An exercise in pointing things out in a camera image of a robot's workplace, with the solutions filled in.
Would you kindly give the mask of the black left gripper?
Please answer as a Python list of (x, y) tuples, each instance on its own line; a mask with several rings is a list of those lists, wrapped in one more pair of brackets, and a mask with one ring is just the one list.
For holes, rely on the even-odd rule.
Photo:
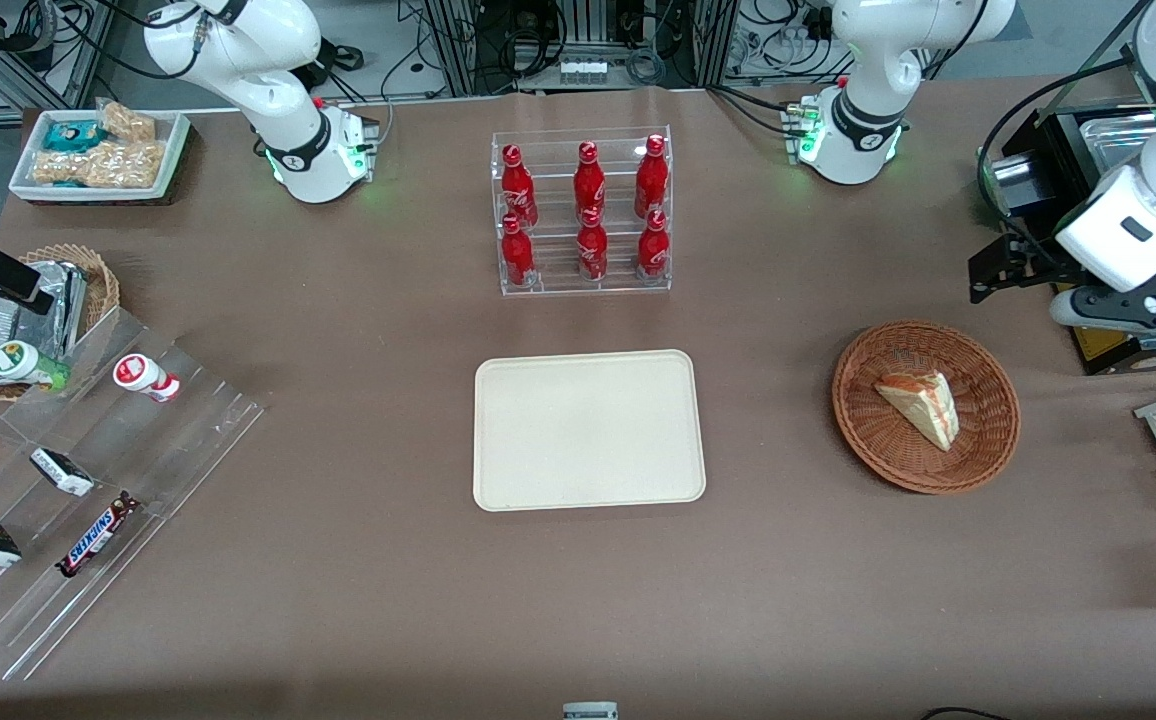
[(968, 300), (1036, 284), (1075, 284), (1076, 261), (1054, 238), (1006, 232), (968, 260)]

